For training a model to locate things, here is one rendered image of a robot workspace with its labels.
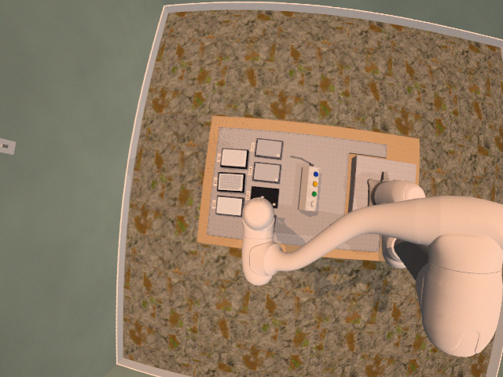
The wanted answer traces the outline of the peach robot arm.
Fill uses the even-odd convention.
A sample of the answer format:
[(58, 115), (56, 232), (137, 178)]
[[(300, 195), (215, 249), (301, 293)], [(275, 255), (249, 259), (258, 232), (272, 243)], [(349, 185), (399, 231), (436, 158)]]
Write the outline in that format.
[(242, 211), (246, 280), (264, 285), (277, 271), (301, 269), (356, 236), (382, 235), (386, 263), (407, 268), (416, 281), (429, 341), (457, 357), (480, 353), (501, 311), (503, 204), (471, 196), (425, 197), (411, 181), (389, 181), (387, 171), (367, 184), (368, 207), (345, 214), (290, 253), (274, 242), (271, 202), (250, 199)]

